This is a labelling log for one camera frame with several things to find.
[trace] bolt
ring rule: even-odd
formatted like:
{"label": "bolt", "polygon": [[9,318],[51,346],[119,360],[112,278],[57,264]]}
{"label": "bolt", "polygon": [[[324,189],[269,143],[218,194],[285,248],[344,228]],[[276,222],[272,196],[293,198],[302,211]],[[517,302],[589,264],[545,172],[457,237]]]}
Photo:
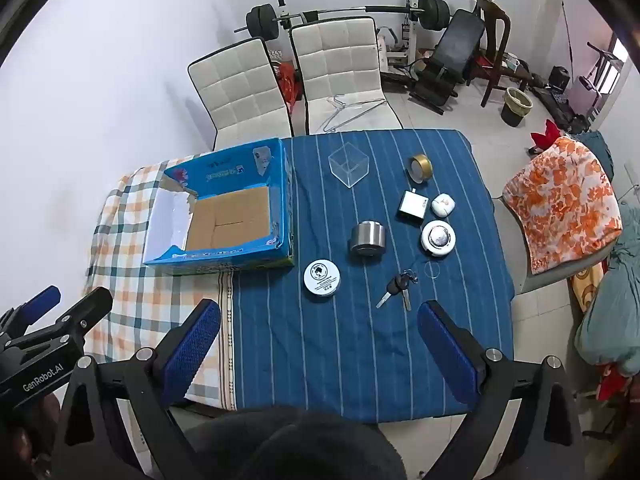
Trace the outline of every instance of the bolt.
{"label": "bolt", "polygon": [[91,358],[85,355],[78,359],[78,368],[88,368],[91,364]]}
{"label": "bolt", "polygon": [[502,352],[497,348],[488,348],[484,355],[486,355],[486,358],[489,359],[489,361],[493,361],[494,363],[497,363],[502,359]]}
{"label": "bolt", "polygon": [[136,359],[138,359],[138,361],[149,361],[153,354],[154,351],[151,348],[141,348],[136,352]]}
{"label": "bolt", "polygon": [[562,366],[562,361],[555,355],[550,355],[546,358],[546,364],[548,364],[552,368],[559,368]]}

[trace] open box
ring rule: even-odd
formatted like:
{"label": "open box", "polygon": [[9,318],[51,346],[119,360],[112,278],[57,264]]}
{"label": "open box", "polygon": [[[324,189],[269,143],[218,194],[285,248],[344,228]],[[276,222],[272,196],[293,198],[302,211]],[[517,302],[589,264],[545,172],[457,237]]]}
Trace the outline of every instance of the open box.
{"label": "open box", "polygon": [[165,170],[143,262],[168,274],[292,265],[291,169],[282,141],[243,144]]}

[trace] clear acrylic cube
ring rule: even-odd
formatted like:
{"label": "clear acrylic cube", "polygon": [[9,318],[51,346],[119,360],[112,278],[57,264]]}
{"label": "clear acrylic cube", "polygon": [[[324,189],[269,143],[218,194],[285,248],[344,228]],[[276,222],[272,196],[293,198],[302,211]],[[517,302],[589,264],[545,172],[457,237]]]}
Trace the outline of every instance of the clear acrylic cube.
{"label": "clear acrylic cube", "polygon": [[329,155],[331,172],[346,187],[353,187],[369,173],[369,157],[350,142]]}

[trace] blue gripper pad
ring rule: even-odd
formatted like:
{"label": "blue gripper pad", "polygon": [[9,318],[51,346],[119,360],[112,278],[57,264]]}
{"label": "blue gripper pad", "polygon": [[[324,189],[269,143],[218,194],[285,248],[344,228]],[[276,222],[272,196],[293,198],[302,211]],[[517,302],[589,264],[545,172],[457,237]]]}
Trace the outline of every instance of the blue gripper pad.
{"label": "blue gripper pad", "polygon": [[[215,301],[202,300],[180,327],[172,329],[164,336],[167,338],[174,330],[180,332],[180,329],[186,329],[183,338],[177,342],[175,350],[166,359],[166,364],[158,370],[162,383],[160,401],[164,407],[168,408],[172,403],[184,398],[200,364],[218,335],[221,322],[222,315],[218,304]],[[156,351],[161,349],[162,341]]]}
{"label": "blue gripper pad", "polygon": [[[430,303],[425,301],[418,308],[418,332],[453,396],[471,407],[479,397],[477,371]],[[433,303],[447,316],[437,302]],[[445,321],[458,328],[450,318]]]}
{"label": "blue gripper pad", "polygon": [[23,304],[20,309],[21,321],[27,326],[32,325],[58,303],[60,303],[60,291],[56,286],[49,285],[40,294]]}

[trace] orange floral cloth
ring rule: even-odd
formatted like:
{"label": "orange floral cloth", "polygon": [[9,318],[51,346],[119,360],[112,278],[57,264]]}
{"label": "orange floral cloth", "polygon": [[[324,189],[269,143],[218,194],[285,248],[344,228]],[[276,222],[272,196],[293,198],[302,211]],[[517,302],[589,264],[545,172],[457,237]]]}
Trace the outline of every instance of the orange floral cloth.
{"label": "orange floral cloth", "polygon": [[607,175],[596,156],[569,137],[508,181],[502,197],[520,219],[533,274],[593,254],[622,232]]}

